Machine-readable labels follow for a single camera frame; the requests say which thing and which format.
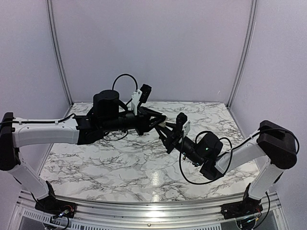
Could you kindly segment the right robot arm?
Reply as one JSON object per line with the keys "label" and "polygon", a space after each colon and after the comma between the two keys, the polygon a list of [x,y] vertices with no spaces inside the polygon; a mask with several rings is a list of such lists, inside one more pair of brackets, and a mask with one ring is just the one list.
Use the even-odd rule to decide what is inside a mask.
{"label": "right robot arm", "polygon": [[187,137],[183,125],[167,124],[155,127],[167,153],[178,150],[180,157],[189,159],[200,173],[214,182],[238,166],[259,157],[266,157],[267,162],[256,179],[245,191],[245,197],[238,203],[238,211],[247,215],[260,202],[265,192],[278,181],[284,171],[297,163],[300,145],[293,132],[268,120],[248,138],[222,153],[223,138],[218,138],[211,131],[202,131],[201,140]]}

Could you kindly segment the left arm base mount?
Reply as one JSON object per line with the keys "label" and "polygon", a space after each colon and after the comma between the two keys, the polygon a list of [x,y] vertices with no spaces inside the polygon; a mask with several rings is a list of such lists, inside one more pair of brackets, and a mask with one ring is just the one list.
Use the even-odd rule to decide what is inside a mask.
{"label": "left arm base mount", "polygon": [[77,208],[76,203],[57,199],[52,185],[48,181],[46,181],[46,184],[48,196],[42,199],[35,199],[35,209],[53,215],[59,215],[67,210],[68,213],[66,215],[69,218],[73,218]]}

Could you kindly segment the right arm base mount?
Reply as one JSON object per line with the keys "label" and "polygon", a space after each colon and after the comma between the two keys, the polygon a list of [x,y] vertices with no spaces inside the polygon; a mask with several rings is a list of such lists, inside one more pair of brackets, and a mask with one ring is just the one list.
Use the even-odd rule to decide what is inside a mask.
{"label": "right arm base mount", "polygon": [[221,214],[224,219],[239,218],[243,216],[260,213],[263,210],[261,200],[249,197],[248,191],[251,183],[245,189],[243,199],[238,202],[232,202],[221,205]]}

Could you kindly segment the white earbud charging case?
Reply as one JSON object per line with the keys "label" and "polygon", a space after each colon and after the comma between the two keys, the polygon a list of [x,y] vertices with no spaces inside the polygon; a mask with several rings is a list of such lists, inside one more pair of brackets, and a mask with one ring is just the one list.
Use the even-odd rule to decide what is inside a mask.
{"label": "white earbud charging case", "polygon": [[166,121],[163,121],[159,124],[160,127],[165,127],[166,126]]}

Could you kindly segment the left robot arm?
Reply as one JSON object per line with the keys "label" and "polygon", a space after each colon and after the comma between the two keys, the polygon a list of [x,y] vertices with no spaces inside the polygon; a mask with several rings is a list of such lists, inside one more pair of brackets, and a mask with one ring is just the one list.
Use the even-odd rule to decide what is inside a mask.
{"label": "left robot arm", "polygon": [[106,133],[131,129],[143,135],[166,121],[163,113],[140,106],[148,96],[146,91],[135,91],[129,109],[117,91],[104,90],[93,96],[93,106],[86,115],[60,120],[29,120],[7,112],[0,123],[1,171],[11,174],[48,212],[57,213],[61,206],[52,185],[25,163],[19,155],[20,147],[50,143],[88,145],[103,139]]}

